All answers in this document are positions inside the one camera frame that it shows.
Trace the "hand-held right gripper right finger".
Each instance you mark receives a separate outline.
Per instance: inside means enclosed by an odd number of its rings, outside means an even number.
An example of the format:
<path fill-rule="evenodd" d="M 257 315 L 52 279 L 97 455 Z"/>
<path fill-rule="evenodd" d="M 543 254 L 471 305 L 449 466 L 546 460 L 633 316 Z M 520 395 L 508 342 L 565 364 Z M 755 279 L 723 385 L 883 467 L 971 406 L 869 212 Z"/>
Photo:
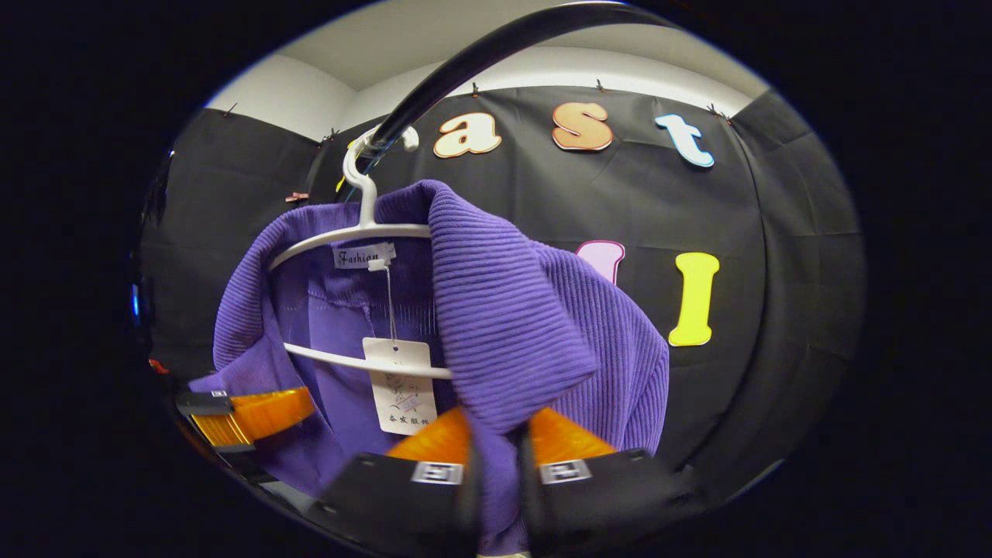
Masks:
<path fill-rule="evenodd" d="M 620 451 L 551 408 L 518 427 L 518 472 L 533 556 L 591 556 L 699 516 L 691 476 L 643 448 Z"/>

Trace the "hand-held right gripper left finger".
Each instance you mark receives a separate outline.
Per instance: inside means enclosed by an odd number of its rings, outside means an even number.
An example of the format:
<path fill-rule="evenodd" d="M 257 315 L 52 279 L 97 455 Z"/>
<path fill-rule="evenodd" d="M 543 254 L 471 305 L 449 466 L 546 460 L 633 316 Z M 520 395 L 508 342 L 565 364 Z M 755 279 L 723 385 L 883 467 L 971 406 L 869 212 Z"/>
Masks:
<path fill-rule="evenodd" d="M 474 556 L 481 459 L 467 413 L 437 417 L 389 452 L 359 453 L 309 508 L 336 539 L 373 556 Z"/>

